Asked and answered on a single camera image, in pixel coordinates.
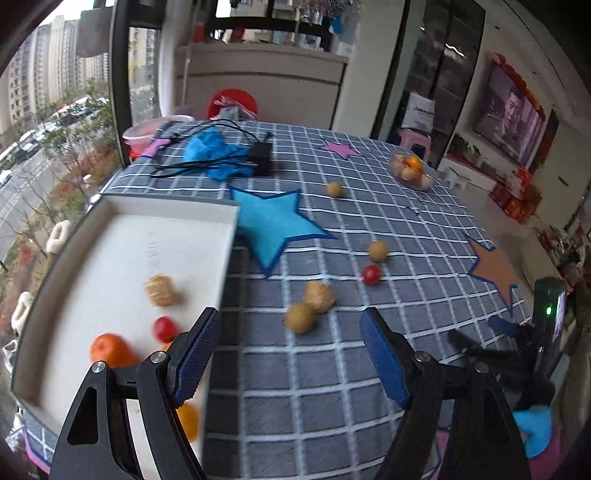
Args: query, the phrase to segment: felt star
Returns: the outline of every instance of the felt star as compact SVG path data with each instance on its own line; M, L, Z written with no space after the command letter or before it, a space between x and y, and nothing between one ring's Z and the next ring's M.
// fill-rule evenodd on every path
M360 153L356 152L351 148L349 144L342 144L342 143L333 143L326 141L326 145L322 146L322 150L327 150L329 152L335 152L336 154L343 157L347 160L351 155L356 155L357 157L362 157Z
M513 317L511 290L517 287L517 280L513 275L513 271L506 264L500 250L495 247L487 248L468 235L466 235L466 238L478 257L468 271L468 275L492 283L499 292L509 314Z
M232 200L240 203L238 233L246 237L251 251L269 277L285 246L308 238L334 238L300 213L301 190L261 196L230 187Z

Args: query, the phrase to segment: white tray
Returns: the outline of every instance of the white tray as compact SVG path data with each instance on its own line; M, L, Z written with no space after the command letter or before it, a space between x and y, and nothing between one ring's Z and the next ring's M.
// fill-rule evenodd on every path
M59 434L90 367L89 349L117 333L145 359L159 349L152 322L170 315L189 330L205 307L219 308L238 218L236 202L104 194L56 259L31 308L18 345L12 391L32 415ZM143 284L169 275L184 301L154 307ZM201 413L202 452L209 368L192 402ZM128 400L138 460L146 480L158 472L137 400Z

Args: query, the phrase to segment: brown star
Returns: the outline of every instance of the brown star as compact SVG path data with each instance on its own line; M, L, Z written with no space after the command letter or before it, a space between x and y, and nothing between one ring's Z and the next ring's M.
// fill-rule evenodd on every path
M473 238L467 235L466 237L478 257L468 271L468 275L478 280L492 283L512 316L511 307L513 302L511 290L517 286L517 279L513 275L513 271L506 264L499 249L495 247L488 249Z

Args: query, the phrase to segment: blue cloth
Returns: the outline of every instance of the blue cloth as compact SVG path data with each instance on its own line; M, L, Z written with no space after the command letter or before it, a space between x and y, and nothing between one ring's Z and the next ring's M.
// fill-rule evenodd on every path
M238 234L248 241L265 277L285 246L308 238L333 238L299 211L301 190L261 196L230 186L232 200L240 203Z
M250 147L227 144L220 132L215 127L210 127L194 135L184 149L183 161L210 161L221 160L226 157L223 164L211 166L207 170L207 176L214 180L227 180L232 176L252 177L254 167L239 165L245 161Z
M513 418L522 432L527 434L525 454L533 458L541 454L552 440L552 412L550 407L534 406L529 410L513 412Z

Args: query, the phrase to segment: power adapter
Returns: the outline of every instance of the power adapter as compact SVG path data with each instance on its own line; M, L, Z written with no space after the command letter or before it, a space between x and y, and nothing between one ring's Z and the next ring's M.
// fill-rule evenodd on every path
M271 150L273 144L267 141L270 137L271 133L267 132L263 141L252 143L247 160L256 165L255 176L266 177L271 174Z

